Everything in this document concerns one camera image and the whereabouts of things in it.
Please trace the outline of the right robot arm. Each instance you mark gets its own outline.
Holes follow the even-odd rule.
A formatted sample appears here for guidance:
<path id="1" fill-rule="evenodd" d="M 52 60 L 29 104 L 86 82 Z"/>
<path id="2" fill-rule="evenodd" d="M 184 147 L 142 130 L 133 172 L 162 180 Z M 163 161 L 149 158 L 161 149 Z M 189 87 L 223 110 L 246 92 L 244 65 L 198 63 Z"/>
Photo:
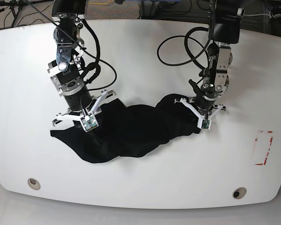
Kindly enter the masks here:
<path id="1" fill-rule="evenodd" d="M 64 97 L 69 108 L 67 113 L 58 114 L 53 125 L 71 120 L 75 126 L 85 132 L 99 126 L 96 115 L 101 112 L 100 105 L 116 93 L 100 88 L 101 95 L 92 96 L 87 84 L 92 83 L 100 74 L 100 45 L 94 31 L 87 24 L 85 17 L 88 1 L 56 0 L 52 8 L 52 18 L 59 22 L 53 37 L 57 45 L 56 59 L 49 63 L 48 71 L 57 68 L 59 72 L 51 76 L 51 81 L 61 97 Z M 85 64 L 86 53 L 84 41 L 80 36 L 82 28 L 86 28 L 94 38 L 96 45 L 95 61 Z"/>

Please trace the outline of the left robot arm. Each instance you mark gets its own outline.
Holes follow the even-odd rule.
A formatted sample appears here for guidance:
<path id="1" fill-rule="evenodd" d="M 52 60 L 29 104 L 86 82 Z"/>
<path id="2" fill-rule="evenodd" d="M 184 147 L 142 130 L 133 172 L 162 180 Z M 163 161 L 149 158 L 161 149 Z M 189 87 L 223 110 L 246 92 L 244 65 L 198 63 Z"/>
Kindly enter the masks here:
<path id="1" fill-rule="evenodd" d="M 216 99 L 229 86 L 228 67 L 232 62 L 231 44 L 237 44 L 241 19 L 244 15 L 242 0 L 213 0 L 209 18 L 208 40 L 201 52 L 207 53 L 207 67 L 200 73 L 202 84 L 189 80 L 196 94 L 186 105 L 198 118 L 208 123 L 216 112 L 223 109 L 215 106 Z"/>

